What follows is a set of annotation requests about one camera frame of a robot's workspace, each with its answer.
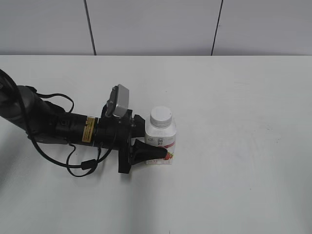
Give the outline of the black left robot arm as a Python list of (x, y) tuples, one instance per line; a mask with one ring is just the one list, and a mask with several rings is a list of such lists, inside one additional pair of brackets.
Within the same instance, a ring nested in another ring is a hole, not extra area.
[[(145, 120), (128, 109), (127, 89), (115, 86), (100, 117), (66, 111), (50, 102), (53, 94), (44, 95), (34, 87), (17, 85), (5, 72), (0, 74), (0, 115), (23, 129), (38, 153), (68, 172), (80, 169), (86, 175), (95, 171), (111, 151), (118, 152), (118, 171), (129, 173), (131, 167), (153, 156), (144, 136)], [(73, 165), (48, 156), (40, 144), (66, 144), (97, 148), (97, 157)]]

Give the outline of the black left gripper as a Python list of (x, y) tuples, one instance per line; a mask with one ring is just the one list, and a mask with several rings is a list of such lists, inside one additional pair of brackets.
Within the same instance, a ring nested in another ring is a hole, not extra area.
[(118, 172), (128, 174), (131, 165), (166, 157), (167, 149), (152, 146), (136, 139), (132, 146), (130, 163), (131, 136), (145, 137), (145, 119), (140, 115), (134, 115), (132, 118), (132, 110), (129, 109), (121, 118), (115, 116), (106, 117), (105, 111), (105, 109), (102, 110), (101, 118), (97, 124), (94, 145), (105, 148), (107, 151), (104, 155), (98, 157), (98, 163), (106, 159), (112, 150), (117, 150)]

